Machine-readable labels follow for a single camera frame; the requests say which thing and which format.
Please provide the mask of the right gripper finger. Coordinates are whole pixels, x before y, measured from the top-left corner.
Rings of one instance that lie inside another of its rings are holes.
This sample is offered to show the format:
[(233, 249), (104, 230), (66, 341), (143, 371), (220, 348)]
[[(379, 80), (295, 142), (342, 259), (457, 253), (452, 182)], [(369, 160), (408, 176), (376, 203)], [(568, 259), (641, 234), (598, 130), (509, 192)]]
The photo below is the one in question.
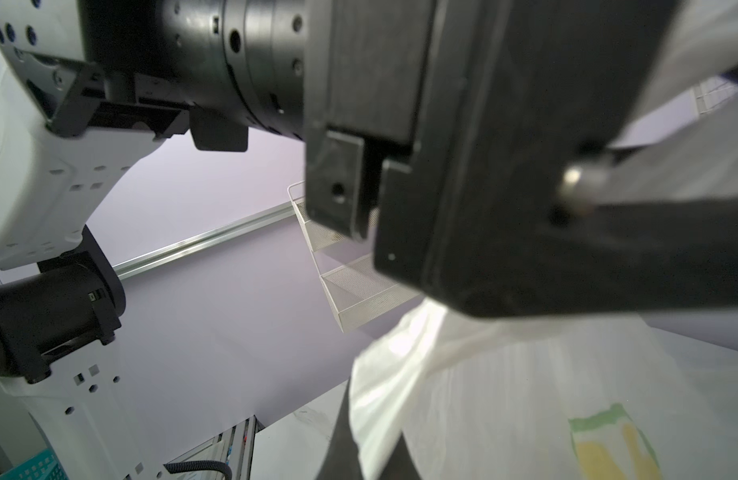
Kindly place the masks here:
[[(332, 439), (316, 476), (318, 480), (363, 478), (358, 458), (358, 447), (353, 440), (349, 425), (350, 382), (351, 380), (348, 380), (346, 384)], [(412, 461), (404, 436), (399, 438), (380, 475), (380, 479), (421, 479)]]

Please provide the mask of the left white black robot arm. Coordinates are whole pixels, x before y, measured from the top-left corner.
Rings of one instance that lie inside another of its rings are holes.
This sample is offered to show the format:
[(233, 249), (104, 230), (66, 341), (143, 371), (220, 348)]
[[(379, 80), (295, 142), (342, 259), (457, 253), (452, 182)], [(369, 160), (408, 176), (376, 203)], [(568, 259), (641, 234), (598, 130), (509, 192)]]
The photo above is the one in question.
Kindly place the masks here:
[(647, 166), (738, 148), (738, 99), (608, 165), (625, 124), (738, 80), (738, 1), (0, 1), (0, 271), (58, 275), (50, 331), (112, 338), (87, 221), (165, 139), (305, 143), (305, 206), (477, 318), (738, 306), (738, 193)]

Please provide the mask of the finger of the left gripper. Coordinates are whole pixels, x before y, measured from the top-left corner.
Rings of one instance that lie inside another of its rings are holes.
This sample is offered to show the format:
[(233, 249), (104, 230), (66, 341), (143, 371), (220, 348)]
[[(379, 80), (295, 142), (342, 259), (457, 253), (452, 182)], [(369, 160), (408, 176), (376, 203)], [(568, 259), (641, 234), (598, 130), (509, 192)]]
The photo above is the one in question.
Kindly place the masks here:
[(526, 314), (738, 306), (738, 141), (671, 137), (618, 160), (561, 138), (524, 160)]

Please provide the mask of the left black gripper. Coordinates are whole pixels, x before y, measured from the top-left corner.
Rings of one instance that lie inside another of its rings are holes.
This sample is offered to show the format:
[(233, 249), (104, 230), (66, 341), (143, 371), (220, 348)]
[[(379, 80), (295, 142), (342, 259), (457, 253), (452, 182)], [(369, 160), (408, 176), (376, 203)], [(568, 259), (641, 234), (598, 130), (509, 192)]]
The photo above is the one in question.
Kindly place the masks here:
[(634, 207), (582, 219), (559, 186), (635, 104), (671, 1), (84, 1), (100, 126), (243, 152), (305, 145), (308, 215), (461, 312), (675, 304)]

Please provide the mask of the white plastic bag lemon print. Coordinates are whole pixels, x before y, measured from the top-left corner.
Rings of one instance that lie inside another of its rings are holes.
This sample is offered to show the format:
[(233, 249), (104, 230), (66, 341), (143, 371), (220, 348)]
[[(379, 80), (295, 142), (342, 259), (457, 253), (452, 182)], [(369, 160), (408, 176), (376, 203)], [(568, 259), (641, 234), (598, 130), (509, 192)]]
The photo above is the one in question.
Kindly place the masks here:
[[(629, 120), (738, 61), (738, 1), (685, 5)], [(738, 141), (730, 103), (668, 138)], [(363, 479), (401, 436), (421, 479), (738, 479), (738, 363), (693, 368), (637, 313), (489, 320), (425, 298), (355, 360)]]

